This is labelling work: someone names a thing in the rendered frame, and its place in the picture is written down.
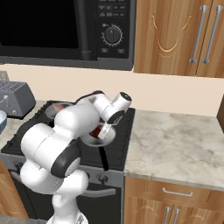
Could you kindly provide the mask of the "dark red steak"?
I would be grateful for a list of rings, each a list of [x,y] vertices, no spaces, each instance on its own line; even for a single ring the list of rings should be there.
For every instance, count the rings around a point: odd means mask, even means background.
[[[101,129],[99,127],[95,128],[92,132],[89,133],[91,137],[94,137],[98,139],[98,135],[101,132]]]

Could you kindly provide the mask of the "dark wooden cabinet side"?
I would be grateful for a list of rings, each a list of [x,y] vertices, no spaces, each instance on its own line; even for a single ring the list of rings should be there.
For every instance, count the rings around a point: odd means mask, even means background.
[[[220,107],[219,107],[219,111],[217,113],[216,116],[220,127],[222,129],[222,132],[224,133],[224,95],[222,96],[221,102],[220,102]]]

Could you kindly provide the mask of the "grey toaster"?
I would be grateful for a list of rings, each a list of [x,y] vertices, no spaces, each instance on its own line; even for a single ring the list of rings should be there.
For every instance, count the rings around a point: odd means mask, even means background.
[[[0,80],[0,110],[8,117],[23,119],[36,105],[26,82]]]

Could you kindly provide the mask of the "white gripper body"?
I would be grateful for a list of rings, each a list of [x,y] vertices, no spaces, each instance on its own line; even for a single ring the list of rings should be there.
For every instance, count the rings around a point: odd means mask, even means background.
[[[104,139],[111,129],[111,124],[104,123],[101,127],[98,137]]]

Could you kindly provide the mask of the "pale blue bowl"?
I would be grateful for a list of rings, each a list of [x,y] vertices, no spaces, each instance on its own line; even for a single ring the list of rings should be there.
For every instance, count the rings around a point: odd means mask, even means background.
[[[0,110],[0,135],[2,134],[4,128],[6,127],[7,124],[7,114]]]

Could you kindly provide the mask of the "wooden wall cupboard door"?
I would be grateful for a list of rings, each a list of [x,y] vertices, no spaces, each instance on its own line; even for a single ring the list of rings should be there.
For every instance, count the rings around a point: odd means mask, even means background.
[[[194,76],[213,0],[137,0],[134,71],[139,74]],[[190,63],[207,5],[197,60]]]
[[[224,0],[213,0],[197,68],[198,77],[224,78],[224,10],[220,13],[220,19],[209,57],[210,62],[207,64],[201,62],[206,57],[216,15],[216,11],[214,10],[216,5],[224,6]]]

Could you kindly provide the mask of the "grey oven front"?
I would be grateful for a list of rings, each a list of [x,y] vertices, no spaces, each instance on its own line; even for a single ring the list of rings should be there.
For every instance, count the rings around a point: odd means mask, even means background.
[[[87,191],[77,198],[79,209],[89,224],[123,224],[124,172],[107,171],[99,167],[79,166],[88,175]],[[52,196],[32,192],[19,179],[19,172],[7,169],[28,213],[31,224],[46,224],[53,216]],[[97,176],[104,174],[108,182],[102,185]]]

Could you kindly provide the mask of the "wooden base cupboard door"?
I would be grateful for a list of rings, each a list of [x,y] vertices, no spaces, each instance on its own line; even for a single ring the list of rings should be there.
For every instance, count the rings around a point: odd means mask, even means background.
[[[180,209],[176,224],[224,224],[224,212],[189,206],[174,206],[169,224],[173,224],[176,208]]]
[[[167,224],[169,224],[173,204],[126,196],[124,203],[124,224],[164,224],[165,207],[171,208],[167,221]]]
[[[11,175],[0,159],[0,214],[28,220],[28,214],[14,186]]]

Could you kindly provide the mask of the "black hob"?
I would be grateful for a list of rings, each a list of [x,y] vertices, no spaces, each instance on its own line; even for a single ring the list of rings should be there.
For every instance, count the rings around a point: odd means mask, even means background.
[[[0,158],[3,160],[3,164],[7,169],[16,170],[15,163],[25,161],[25,156],[20,149],[20,143],[23,134],[32,125],[36,123],[45,123],[50,127],[53,127],[53,119],[48,118],[45,111],[50,105],[56,102],[65,101],[48,101],[38,110],[34,117],[19,127],[14,137],[1,149]],[[122,120],[114,126],[116,131],[115,140],[105,147],[108,168],[110,170],[122,171],[124,169],[135,112],[136,111],[133,108],[129,108]],[[82,141],[79,141],[79,143],[81,149],[80,164],[102,168],[99,150],[85,145]]]

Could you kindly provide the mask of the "wooden drawer front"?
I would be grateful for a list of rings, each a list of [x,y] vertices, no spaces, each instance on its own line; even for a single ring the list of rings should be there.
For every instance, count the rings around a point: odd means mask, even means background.
[[[167,191],[178,193],[193,192],[193,196],[182,197],[167,194],[162,191],[163,187],[165,187]],[[125,194],[139,199],[179,203],[180,205],[189,207],[224,211],[224,192],[189,185],[177,185],[144,178],[127,177],[125,183]]]

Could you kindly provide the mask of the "black microwave oven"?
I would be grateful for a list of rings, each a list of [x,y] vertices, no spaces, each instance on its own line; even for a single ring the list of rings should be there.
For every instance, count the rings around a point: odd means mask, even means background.
[[[85,10],[89,60],[74,0],[0,0],[0,63],[130,71],[136,0],[85,0]]]

